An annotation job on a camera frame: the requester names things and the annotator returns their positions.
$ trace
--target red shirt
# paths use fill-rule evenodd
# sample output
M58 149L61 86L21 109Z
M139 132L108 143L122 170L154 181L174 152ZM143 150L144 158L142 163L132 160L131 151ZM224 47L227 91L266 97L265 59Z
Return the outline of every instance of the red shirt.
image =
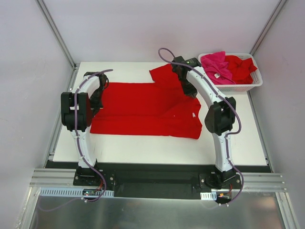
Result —
M91 133L198 139L200 103L184 95L170 64L150 71L155 83L109 83Z

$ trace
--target plastic basket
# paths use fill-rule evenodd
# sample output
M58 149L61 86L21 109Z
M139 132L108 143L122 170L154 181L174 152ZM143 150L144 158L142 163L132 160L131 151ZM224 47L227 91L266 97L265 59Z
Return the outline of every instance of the plastic basket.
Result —
M200 61L201 57L204 55L207 55L208 53L200 54L198 57L198 60ZM246 60L248 58L252 58L253 64L257 67L256 61L254 60L253 56L248 53L226 53L226 55L234 55L238 56L242 60ZM216 87L222 91L222 92L247 92L250 89L254 87L261 86L263 84L262 75L259 72L259 69L257 67L257 70L255 72L252 72L251 77L253 79L252 84L229 84L229 85L216 85Z

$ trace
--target cable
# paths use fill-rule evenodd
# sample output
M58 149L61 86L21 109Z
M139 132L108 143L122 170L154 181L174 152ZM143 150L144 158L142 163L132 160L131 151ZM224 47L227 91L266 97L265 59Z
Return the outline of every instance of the cable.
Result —
M84 80L80 86L76 89L75 93L74 93L74 129L75 129L75 134L76 134L76 143L77 143L77 148L78 148L78 151L80 153L80 156L82 157L83 161L85 162L85 164L90 168L92 169L94 172L96 172L102 179L103 183L105 184L105 187L104 187L104 190L101 192L101 194L95 198L95 199L87 199L85 200L85 202L95 202L97 201L99 198L101 198L102 195L104 195L105 191L106 191L106 188L107 188L107 185L106 185L106 181L105 181L105 178L103 177L103 175L98 171L96 170L93 166L91 166L87 160L85 159L84 155L82 154L82 151L81 151L81 146L80 146L80 138L79 138L79 134L78 134L78 131L77 131L77 93L80 91L81 87L83 87L85 85L85 83L90 80L92 77L98 75L98 74L104 74L106 72L111 72L113 71L113 69L108 69L108 70L104 70L104 71L101 71L101 72L97 72L97 73L94 73L92 74L91 76L89 76L86 80Z
M242 192L242 190L243 190L243 188L244 188L244 176L243 176L243 174L241 173L241 171L239 171L238 168L235 167L235 165L232 163L232 161L231 161L231 159L230 159L230 155L229 155L229 142L228 142L228 136L229 136L229 135L236 135L236 134L240 133L241 130L242 130L242 123L241 123L241 121L240 121L240 118L239 118L237 112L235 111L235 109L232 107L232 105L231 105L225 98L223 98L222 96L220 96L220 95L218 94L218 92L217 92L217 91L215 90L215 88L212 86L212 84L210 83L210 81L207 80L206 77L205 77L204 75L202 75L198 70L196 70L195 68L193 68L193 67L191 67L191 66L189 66L189 65L187 65L187 64L184 64L184 63L176 63L176 62L168 61L167 59L165 59L165 58L162 57L162 55L161 55L161 50L166 50L166 51L168 51L174 58L175 58L175 55L173 54L172 51L170 51L170 50L167 49L167 48L159 48L158 54L159 54L160 58L161 58L163 61L165 61L165 62L167 62L167 63L170 63L170 64L180 65L180 66L187 67L187 68L191 69L192 71L194 71L195 73L197 73L199 76L201 76L201 78L202 78L203 80L206 81L206 83L209 85L209 87L211 88L211 90L216 94L216 97L219 97L221 100L223 100L223 101L230 107L230 109L233 111L234 115L236 116L236 119L237 119L237 122L238 122L238 130L237 130L236 132L229 132L229 133L227 133L227 134L224 136L224 137L225 137L225 145L226 145L227 159L228 159L230 165L232 166L232 168L233 168L237 173L240 174L241 180L242 180L242 186L241 186L239 192L236 194L236 196L230 201L230 203L231 203L233 200L235 200L235 199L241 194L241 192Z

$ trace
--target purple cable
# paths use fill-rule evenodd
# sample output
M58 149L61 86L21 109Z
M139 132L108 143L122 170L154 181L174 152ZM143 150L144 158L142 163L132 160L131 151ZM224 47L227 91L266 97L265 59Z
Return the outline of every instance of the purple cable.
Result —
M229 155L229 142L228 142L228 139L227 139L227 137L228 137L229 135L236 135L236 134L238 134L238 133L241 132L241 130L242 130L242 123L241 123L241 121L240 121L240 118L239 118L237 112L235 111L235 109L232 107L232 105L231 105L225 98L223 98L222 96L220 96L220 95L218 94L218 92L214 89L214 87L212 86L212 84L210 83L210 81L207 80L207 79L204 77L204 75L202 75L198 70L196 70L195 68L193 68L193 67L191 67L191 66L189 66L189 65L187 65L187 64L184 64L184 63L176 63L176 62L172 62L172 61L166 60L165 58L162 57L162 55L161 55L161 50L166 50L166 51L168 51L173 57L175 57L175 55L173 54L172 51L170 51L170 50L167 49L167 48L159 48L158 54L159 54L160 58L161 58L163 61L165 61L165 62L167 62L167 63L170 63L170 64L175 64L175 65L180 65L180 66L184 66L184 67L190 68L191 70L193 70L194 72L196 72L198 75L200 75L201 78L204 79L204 80L206 81L206 83L209 85L209 87L211 88L211 90L216 94L216 96L219 97L221 100L223 100L223 101L230 107L230 109L233 111L234 115L236 116L236 119L237 119L237 122L238 122L238 130L237 130L236 132L229 132L229 133L227 133L227 134L225 135L225 148L226 148L227 159L228 159L230 165L231 165L232 168L233 168L237 173L239 173L240 176L241 176L242 186L241 186L239 192L237 193L237 195L230 201L230 203L231 203L233 200L235 200L235 199L241 194L241 192L242 192L242 190L243 190L243 188L244 188L244 176L243 176L243 174L241 173L241 171L239 171L239 169L236 168L235 165L234 165L234 164L232 163L232 161L230 160L230 155Z
M76 142L77 142L77 148L78 148L78 151L83 159L83 161L85 162L85 164L90 168L92 169L94 172L96 172L100 177L101 179L103 180L103 183L105 184L105 187L104 187L104 190L103 192L101 192L101 194L95 198L95 199L88 199L87 202L95 202L97 201L99 198L101 198L102 195L104 195L105 191L106 191L106 188L107 188L107 185L106 185L106 181L105 181L105 178L104 176L98 171L96 170L93 166L91 166L87 160L84 158L84 155L82 154L81 152L81 146L80 146L80 138L79 138L79 134L78 134L78 131L77 131L77 92L81 89L81 87L83 87L85 85L85 83L91 79L92 77L98 75L98 74L103 74L103 73L106 73L106 72L111 72L113 71L113 69L108 69L108 70L104 70L104 71L101 71L101 72L98 72L98 73L94 73L92 74L91 76L89 76L86 80L84 80L80 86L76 89L75 93L74 93L74 129L75 129L75 134L76 134Z

